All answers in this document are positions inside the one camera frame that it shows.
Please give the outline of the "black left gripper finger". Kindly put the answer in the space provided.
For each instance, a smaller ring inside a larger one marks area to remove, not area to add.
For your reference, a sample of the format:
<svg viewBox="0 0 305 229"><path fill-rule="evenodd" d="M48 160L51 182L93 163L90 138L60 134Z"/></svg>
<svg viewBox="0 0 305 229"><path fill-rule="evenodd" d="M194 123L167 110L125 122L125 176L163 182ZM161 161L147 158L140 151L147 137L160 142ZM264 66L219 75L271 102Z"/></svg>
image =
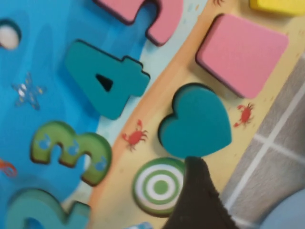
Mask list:
<svg viewBox="0 0 305 229"><path fill-rule="evenodd" d="M183 188L164 229L236 229L221 202L206 162L200 157L185 159Z"/></svg>

